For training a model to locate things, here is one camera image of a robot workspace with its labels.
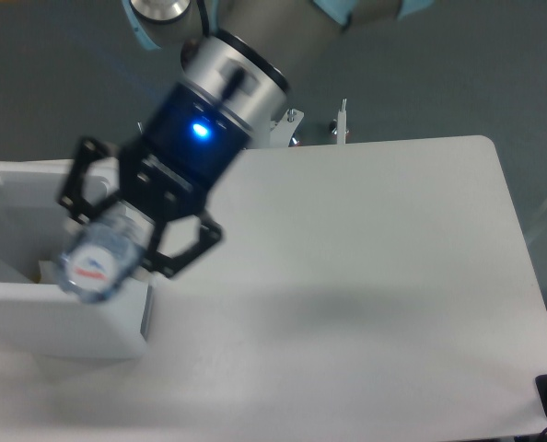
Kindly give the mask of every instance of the white container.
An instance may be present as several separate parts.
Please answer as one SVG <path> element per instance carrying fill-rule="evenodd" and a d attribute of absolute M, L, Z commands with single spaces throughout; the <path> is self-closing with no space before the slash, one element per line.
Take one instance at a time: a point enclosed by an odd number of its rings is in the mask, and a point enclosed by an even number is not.
<path fill-rule="evenodd" d="M 54 261 L 68 240 L 67 213 L 56 203 L 67 169 L 0 162 L 0 334 L 41 355 L 139 357 L 152 307 L 148 282 L 129 279 L 121 293 L 99 305 L 84 305 L 56 284 L 43 284 L 50 279 L 39 262 Z M 116 182 L 115 169 L 93 168 L 86 197 L 103 197 Z"/>

